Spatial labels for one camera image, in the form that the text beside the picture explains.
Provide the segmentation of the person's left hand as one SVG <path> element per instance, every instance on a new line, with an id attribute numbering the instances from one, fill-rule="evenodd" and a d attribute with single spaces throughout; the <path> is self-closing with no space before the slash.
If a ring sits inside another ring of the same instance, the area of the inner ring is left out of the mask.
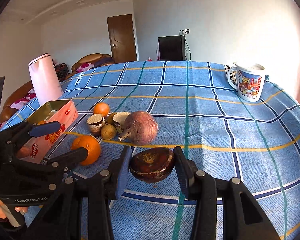
<path id="1" fill-rule="evenodd" d="M 21 158 L 25 158 L 27 156 L 29 156 L 31 153 L 31 150 L 26 147 L 26 146 L 23 146 L 17 153 L 17 158 L 21 159 Z M 3 207 L 3 202 L 0 200 L 0 221 L 6 221 L 7 220 L 7 216 L 6 214 L 4 213 L 2 207 Z"/>

